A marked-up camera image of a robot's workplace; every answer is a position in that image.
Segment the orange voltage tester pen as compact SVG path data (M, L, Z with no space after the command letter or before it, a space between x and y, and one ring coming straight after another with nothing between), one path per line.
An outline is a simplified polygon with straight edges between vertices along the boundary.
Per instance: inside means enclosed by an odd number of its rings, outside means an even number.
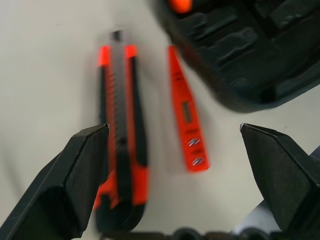
M174 45L168 47L168 69L172 106L186 169L191 173L204 172L210 164L198 111Z

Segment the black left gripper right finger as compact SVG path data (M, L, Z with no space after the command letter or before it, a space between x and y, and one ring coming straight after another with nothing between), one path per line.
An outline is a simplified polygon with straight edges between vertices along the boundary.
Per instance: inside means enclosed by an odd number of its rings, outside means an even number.
M320 160L290 136L244 123L240 127L257 187L282 231L320 231Z

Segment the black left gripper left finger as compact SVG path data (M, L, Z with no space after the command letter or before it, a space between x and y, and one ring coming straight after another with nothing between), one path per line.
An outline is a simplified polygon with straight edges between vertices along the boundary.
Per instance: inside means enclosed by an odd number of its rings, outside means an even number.
M35 177L0 227L0 240L72 240L87 229L109 136L107 124L73 135Z

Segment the orange black utility knife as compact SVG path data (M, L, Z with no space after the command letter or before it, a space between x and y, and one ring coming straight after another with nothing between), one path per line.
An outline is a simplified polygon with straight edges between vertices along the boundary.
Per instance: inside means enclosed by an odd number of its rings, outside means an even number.
M137 47L123 30L99 49L100 121L109 127L104 170L93 209L102 235L141 221L149 189L148 144L139 93Z

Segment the black plastic tool case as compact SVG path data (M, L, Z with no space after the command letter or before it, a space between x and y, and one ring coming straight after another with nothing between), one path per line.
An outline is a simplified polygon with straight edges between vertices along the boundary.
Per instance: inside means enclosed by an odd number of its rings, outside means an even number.
M221 104L249 113L320 85L320 0L193 0L158 18L183 59Z

